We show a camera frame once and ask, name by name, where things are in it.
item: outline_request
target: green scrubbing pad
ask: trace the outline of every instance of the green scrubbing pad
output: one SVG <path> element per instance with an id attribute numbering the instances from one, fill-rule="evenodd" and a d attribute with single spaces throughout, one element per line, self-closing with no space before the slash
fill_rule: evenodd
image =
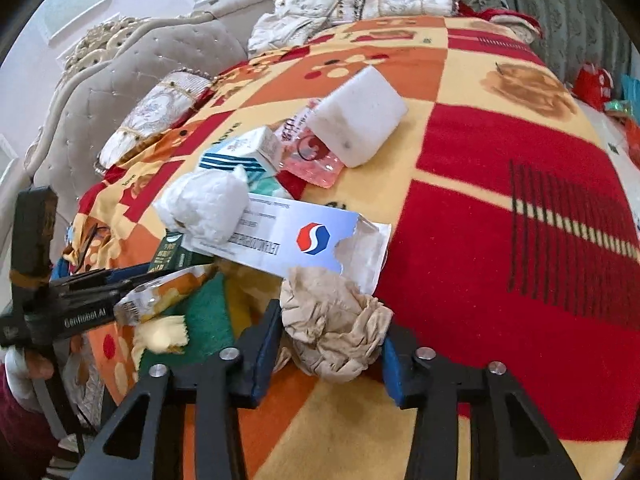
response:
<path id="1" fill-rule="evenodd" d="M 188 298 L 166 309 L 160 317 L 164 316 L 184 316 L 189 344 L 183 354 L 154 354 L 145 350 L 140 359 L 141 375 L 155 364 L 175 368 L 202 362 L 235 342 L 226 310 L 225 277 L 221 272 Z"/>

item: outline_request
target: white sponge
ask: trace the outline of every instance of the white sponge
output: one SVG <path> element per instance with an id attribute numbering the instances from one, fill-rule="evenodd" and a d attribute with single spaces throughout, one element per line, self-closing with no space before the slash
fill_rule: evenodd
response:
<path id="1" fill-rule="evenodd" d="M 306 126 L 345 166 L 355 168 L 376 154 L 406 112 L 398 92 L 368 66 L 322 99 Z"/>
<path id="2" fill-rule="evenodd" d="M 177 178 L 154 208 L 169 231 L 191 234 L 211 244 L 223 244 L 234 233 L 249 205 L 246 173 L 241 166 L 195 171 Z"/>

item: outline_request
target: tufted upholstered headboard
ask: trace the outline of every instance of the tufted upholstered headboard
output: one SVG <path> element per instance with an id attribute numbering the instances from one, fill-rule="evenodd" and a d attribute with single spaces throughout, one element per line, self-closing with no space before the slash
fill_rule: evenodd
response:
<path id="1" fill-rule="evenodd" d="M 50 147 L 32 164 L 35 186 L 58 194 L 58 214 L 73 221 L 78 199 L 100 181 L 94 161 L 98 152 L 133 109 L 171 70 L 187 67 L 217 75 L 246 59 L 244 49 L 219 21 L 153 28 L 113 60 L 96 65 L 74 85 L 58 115 Z"/>
<path id="2" fill-rule="evenodd" d="M 79 197 L 100 180 L 93 167 L 97 153 L 136 103 L 171 70 L 187 67 L 215 76 L 245 60 L 246 38 L 258 17 L 272 10 L 271 0 L 220 0 L 190 18 L 148 20 L 114 59 L 85 68 L 56 90 L 27 161 L 15 160 L 0 176 L 0 312 L 10 298 L 8 258 L 17 193 L 33 181 L 58 194 L 50 248 L 56 261 Z"/>

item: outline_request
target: pillow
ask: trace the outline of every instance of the pillow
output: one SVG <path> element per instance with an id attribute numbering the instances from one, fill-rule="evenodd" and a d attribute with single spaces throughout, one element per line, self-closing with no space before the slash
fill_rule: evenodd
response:
<path id="1" fill-rule="evenodd" d="M 332 10 L 329 13 L 329 24 L 351 23 L 358 19 L 356 0 L 332 0 Z M 288 9 L 287 14 L 306 16 L 308 18 L 321 18 L 326 7 L 326 0 L 274 0 L 276 14 L 281 7 Z"/>
<path id="2" fill-rule="evenodd" d="M 107 140 L 94 164 L 100 176 L 116 163 L 124 163 L 164 132 L 177 127 L 202 106 L 212 81 L 185 69 L 168 74 L 124 119 Z"/>
<path id="3" fill-rule="evenodd" d="M 459 0 L 364 0 L 360 19 L 383 16 L 455 16 Z"/>
<path id="4" fill-rule="evenodd" d="M 301 46 L 314 34 L 328 27 L 324 18 L 309 18 L 285 14 L 263 14 L 254 26 L 247 43 L 249 59 L 268 50 L 285 46 Z"/>

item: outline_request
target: patterned blanket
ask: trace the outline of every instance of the patterned blanket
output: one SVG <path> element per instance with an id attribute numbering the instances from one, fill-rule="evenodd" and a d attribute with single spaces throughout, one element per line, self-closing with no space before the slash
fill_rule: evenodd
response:
<path id="1" fill-rule="evenodd" d="M 345 169 L 331 189 L 307 185 L 302 200 L 393 224 L 376 295 L 396 322 L 453 361 L 505 362 L 582 477 L 609 480 L 640 397 L 638 239 L 590 123 L 499 25 L 362 21 L 226 72 L 183 128 L 112 168 L 82 199 L 76 250 L 93 226 L 102 228 L 84 268 L 149 261 L 164 234 L 150 204 L 203 150 L 281 124 L 367 65 L 400 93 L 408 114 L 370 162 Z M 246 269 L 228 281 L 232 303 L 250 288 L 254 299 L 277 291 Z M 90 334 L 116 400 L 135 380 L 130 336 L 115 326 Z M 289 365 L 263 405 L 240 414 L 248 471 L 259 480 L 402 478 L 414 418 L 376 378 L 335 386 Z M 192 421 L 188 409 L 187 450 Z M 460 429 L 468 435 L 464 416 Z M 468 470 L 465 447 L 460 465 Z M 192 469 L 186 452 L 185 478 Z"/>

